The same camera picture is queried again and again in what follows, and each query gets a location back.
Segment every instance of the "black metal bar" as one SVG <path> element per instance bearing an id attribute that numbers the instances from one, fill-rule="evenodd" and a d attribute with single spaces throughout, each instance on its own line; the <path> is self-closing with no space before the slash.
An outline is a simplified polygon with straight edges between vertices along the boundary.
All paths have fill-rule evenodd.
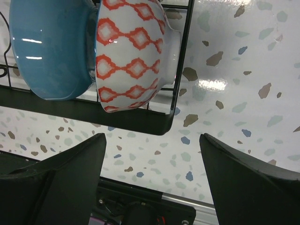
<path id="1" fill-rule="evenodd" d="M 194 1 L 195 0 L 189 0 L 188 6 L 187 6 L 187 18 L 186 18 L 186 22 L 184 24 L 183 37 L 182 37 L 182 41 L 181 41 L 177 73 L 176 73 L 175 84 L 174 84 L 173 99 L 172 99 L 172 105 L 171 105 L 171 111 L 173 111 L 173 112 L 175 111 L 178 93 L 179 93 L 180 80 L 181 80 L 183 64 L 184 64 L 184 59 L 186 56 L 186 49 L 187 49 L 187 44 L 188 44 L 188 34 L 189 34 L 190 26 L 191 26 L 192 14 L 193 14 L 193 9 L 194 9 Z"/>
<path id="2" fill-rule="evenodd" d="M 162 88 L 160 90 L 171 90 L 171 91 L 174 91 L 174 88 Z"/>
<path id="3" fill-rule="evenodd" d="M 0 64 L 0 67 L 6 67 L 6 65 L 4 64 Z M 10 65 L 7 65 L 8 68 L 11 68 L 11 69 L 19 69 L 18 67 L 16 66 L 10 66 Z"/>
<path id="4" fill-rule="evenodd" d="M 127 129 L 136 132 L 163 135 L 171 128 L 171 114 L 133 109 L 106 113 L 101 105 L 79 99 L 69 101 L 46 101 L 33 93 L 15 91 L 0 85 L 0 105 L 14 109 L 65 117 L 90 123 Z"/>
<path id="5" fill-rule="evenodd" d="M 167 4 L 162 4 L 163 8 L 174 8 L 174 9 L 184 9 L 187 10 L 188 6 L 181 6 L 181 5 L 167 5 Z"/>

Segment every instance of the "screw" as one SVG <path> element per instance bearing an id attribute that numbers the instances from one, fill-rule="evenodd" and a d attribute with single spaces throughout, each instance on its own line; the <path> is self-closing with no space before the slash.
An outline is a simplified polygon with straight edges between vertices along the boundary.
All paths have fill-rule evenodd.
<path id="1" fill-rule="evenodd" d="M 188 222 L 188 221 L 186 221 L 186 220 L 183 220 L 183 221 L 181 222 L 181 224 L 182 224 L 182 225 L 188 225 L 188 224 L 189 224 L 189 222 Z"/>

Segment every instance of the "orange diamond pattern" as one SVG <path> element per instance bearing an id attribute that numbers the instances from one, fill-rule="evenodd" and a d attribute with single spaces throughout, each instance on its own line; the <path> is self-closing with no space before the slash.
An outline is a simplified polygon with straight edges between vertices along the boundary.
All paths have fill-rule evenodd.
<path id="1" fill-rule="evenodd" d="M 146 3 L 132 4 L 127 2 L 126 0 L 102 0 L 102 3 L 109 10 L 116 10 L 123 6 L 130 6 L 137 12 L 138 16 L 142 18 L 144 21 L 156 20 L 159 24 L 159 28 L 162 34 L 165 33 L 165 22 L 156 18 L 152 9 Z"/>
<path id="2" fill-rule="evenodd" d="M 159 54 L 162 51 L 163 40 L 161 38 L 156 41 L 151 40 L 147 31 L 143 27 L 137 27 L 135 30 L 129 33 L 123 33 L 109 18 L 103 18 L 99 20 L 97 28 L 98 42 L 102 43 L 103 45 L 107 45 L 119 37 L 127 37 L 133 46 L 139 50 L 144 49 L 150 44 L 154 44 Z"/>
<path id="3" fill-rule="evenodd" d="M 155 74 L 158 74 L 159 64 L 160 60 L 156 60 L 152 66 L 148 67 L 142 59 L 137 58 L 132 60 L 124 67 L 118 67 L 109 57 L 104 54 L 96 57 L 97 77 L 101 80 L 109 78 L 112 74 L 119 70 L 126 71 L 126 73 L 135 79 L 142 77 L 149 69 Z"/>
<path id="4" fill-rule="evenodd" d="M 156 78 L 148 88 L 143 88 L 140 85 L 135 85 L 124 93 L 117 93 L 117 92 L 111 90 L 110 88 L 101 87 L 98 89 L 98 93 L 99 93 L 101 102 L 106 102 L 106 103 L 113 101 L 116 97 L 119 97 L 119 96 L 126 96 L 131 99 L 138 99 L 146 91 L 155 90 L 157 88 L 157 85 L 158 85 L 158 78 Z"/>

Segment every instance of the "terrazzo pattern surface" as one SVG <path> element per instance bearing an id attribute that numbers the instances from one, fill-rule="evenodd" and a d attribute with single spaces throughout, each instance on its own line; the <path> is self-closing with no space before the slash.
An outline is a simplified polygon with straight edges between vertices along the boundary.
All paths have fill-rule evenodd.
<path id="1" fill-rule="evenodd" d="M 207 203 L 202 133 L 300 172 L 299 8 L 296 0 L 196 1 L 176 116 L 164 136 L 0 107 L 0 150 L 42 160 L 105 133 L 102 176 Z M 8 16 L 9 2 L 2 0 L 0 9 Z M 167 15 L 182 29 L 184 11 Z M 0 52 L 7 45 L 0 20 Z"/>

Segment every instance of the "orange and white patterned bowl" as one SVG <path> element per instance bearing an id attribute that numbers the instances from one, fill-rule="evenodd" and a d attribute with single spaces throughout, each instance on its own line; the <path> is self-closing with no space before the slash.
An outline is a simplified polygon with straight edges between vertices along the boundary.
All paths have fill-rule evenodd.
<path id="1" fill-rule="evenodd" d="M 108 113 L 147 104 L 176 75 L 180 32 L 157 0 L 102 0 L 96 33 L 96 84 Z"/>

